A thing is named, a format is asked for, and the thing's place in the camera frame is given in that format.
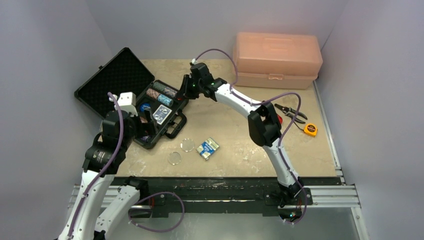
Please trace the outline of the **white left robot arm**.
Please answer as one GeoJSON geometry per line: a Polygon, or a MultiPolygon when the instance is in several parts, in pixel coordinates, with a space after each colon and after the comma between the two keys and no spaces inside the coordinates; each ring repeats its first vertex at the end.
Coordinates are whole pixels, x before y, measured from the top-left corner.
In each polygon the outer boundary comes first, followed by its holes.
{"type": "Polygon", "coordinates": [[[92,146],[85,152],[80,189],[60,240],[106,240],[134,204],[149,199],[148,181],[130,176],[104,211],[101,207],[120,164],[134,139],[158,132],[150,110],[141,115],[130,111],[110,111],[101,123],[92,146]]]}

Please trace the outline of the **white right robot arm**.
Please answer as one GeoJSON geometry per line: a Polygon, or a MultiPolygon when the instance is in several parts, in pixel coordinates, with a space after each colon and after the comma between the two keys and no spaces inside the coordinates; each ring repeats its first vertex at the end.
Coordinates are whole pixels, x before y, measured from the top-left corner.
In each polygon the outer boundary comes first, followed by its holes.
{"type": "Polygon", "coordinates": [[[183,77],[180,90],[187,99],[204,95],[245,117],[251,140],[264,149],[276,172],[279,185],[276,197],[280,206],[292,204],[300,198],[305,192],[304,185],[283,146],[282,125],[271,101],[247,97],[222,78],[214,78],[203,62],[191,63],[190,74],[183,77]]]}

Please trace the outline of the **blue patterned card deck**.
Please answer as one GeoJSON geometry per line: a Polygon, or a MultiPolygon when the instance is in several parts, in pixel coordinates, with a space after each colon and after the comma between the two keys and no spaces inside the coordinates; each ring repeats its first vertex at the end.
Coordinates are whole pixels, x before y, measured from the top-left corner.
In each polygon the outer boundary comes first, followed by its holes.
{"type": "Polygon", "coordinates": [[[153,118],[158,125],[162,125],[165,120],[171,115],[172,110],[165,105],[160,105],[153,113],[153,118]]]}

